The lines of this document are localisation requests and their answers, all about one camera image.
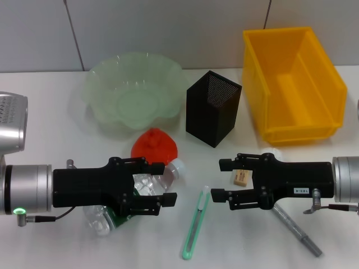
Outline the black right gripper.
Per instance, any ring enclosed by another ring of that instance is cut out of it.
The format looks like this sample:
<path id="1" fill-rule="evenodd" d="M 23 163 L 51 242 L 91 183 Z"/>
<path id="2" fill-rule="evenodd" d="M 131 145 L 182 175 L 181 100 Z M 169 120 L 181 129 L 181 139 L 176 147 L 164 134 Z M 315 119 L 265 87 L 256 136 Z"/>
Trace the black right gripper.
<path id="1" fill-rule="evenodd" d="M 322 198 L 334 197 L 334 177 L 330 162 L 282 162 L 272 153 L 238 153 L 234 160 L 220 159 L 219 167 L 220 171 L 253 171 L 254 189 L 211 189 L 213 202 L 228 201 L 230 210 L 270 210 L 283 198 L 311 198 L 314 189 L 317 189 Z"/>

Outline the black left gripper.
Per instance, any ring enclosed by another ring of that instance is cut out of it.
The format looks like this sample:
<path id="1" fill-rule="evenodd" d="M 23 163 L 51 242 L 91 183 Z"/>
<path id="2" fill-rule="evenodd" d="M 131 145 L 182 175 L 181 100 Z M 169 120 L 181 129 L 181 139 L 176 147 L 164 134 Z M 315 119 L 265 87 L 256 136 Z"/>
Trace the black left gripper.
<path id="1" fill-rule="evenodd" d="M 164 163 L 145 157 L 111 157 L 100 168 L 53 170 L 52 204 L 55 208 L 102 205 L 118 216 L 158 216 L 162 207 L 174 207 L 177 193 L 134 196 L 133 174 L 163 175 Z"/>

